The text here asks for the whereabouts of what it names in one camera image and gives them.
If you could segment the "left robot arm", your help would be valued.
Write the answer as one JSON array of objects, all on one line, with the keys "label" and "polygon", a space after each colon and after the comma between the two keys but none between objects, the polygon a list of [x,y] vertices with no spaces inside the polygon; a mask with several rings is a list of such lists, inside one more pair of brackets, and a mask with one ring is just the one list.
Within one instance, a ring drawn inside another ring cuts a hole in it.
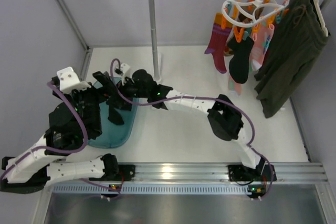
[{"label": "left robot arm", "polygon": [[62,103],[49,114],[49,129],[31,148],[17,157],[3,157],[2,192],[31,194],[67,180],[104,181],[120,174],[112,154],[87,162],[65,162],[67,156],[81,152],[89,140],[102,134],[100,104],[117,92],[107,72],[95,72],[93,77],[101,87],[78,80],[67,91],[61,88],[65,80],[60,76],[47,84]]}]

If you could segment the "maroon purple sock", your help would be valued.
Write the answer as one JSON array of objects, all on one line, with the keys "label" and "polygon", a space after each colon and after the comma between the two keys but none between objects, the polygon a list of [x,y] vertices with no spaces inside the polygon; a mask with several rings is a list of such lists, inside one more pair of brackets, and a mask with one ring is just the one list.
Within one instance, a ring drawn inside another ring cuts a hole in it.
[{"label": "maroon purple sock", "polygon": [[222,14],[217,13],[213,23],[211,38],[204,54],[211,54],[216,70],[219,73],[225,74],[227,70],[224,61],[224,49],[226,41],[232,30],[232,24],[227,23],[224,29],[222,29],[221,24]]}]

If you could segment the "black sock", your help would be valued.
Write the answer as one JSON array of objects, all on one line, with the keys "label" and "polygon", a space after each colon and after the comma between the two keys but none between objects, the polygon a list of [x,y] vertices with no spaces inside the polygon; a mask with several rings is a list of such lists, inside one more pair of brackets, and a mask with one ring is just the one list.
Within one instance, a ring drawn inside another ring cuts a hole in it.
[{"label": "black sock", "polygon": [[106,93],[108,96],[106,105],[108,105],[108,120],[115,125],[123,125],[124,120],[120,111],[131,111],[132,104],[122,99],[117,91]]},{"label": "black sock", "polygon": [[229,73],[236,83],[244,84],[248,80],[249,55],[254,41],[247,37],[245,40],[237,42],[233,37],[227,45],[233,51],[233,57],[229,62]]}]

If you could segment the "pink patterned sock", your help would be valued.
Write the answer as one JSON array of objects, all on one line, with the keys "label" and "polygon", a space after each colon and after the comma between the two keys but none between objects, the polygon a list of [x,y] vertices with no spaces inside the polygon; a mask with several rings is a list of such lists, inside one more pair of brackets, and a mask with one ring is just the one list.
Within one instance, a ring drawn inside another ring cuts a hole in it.
[{"label": "pink patterned sock", "polygon": [[274,30],[273,24],[262,24],[259,27],[259,31],[253,34],[254,45],[250,52],[250,67],[252,71],[257,71],[262,67]]},{"label": "pink patterned sock", "polygon": [[237,83],[231,75],[228,77],[228,89],[230,92],[236,94],[237,96],[241,95],[242,92],[242,84]]}]

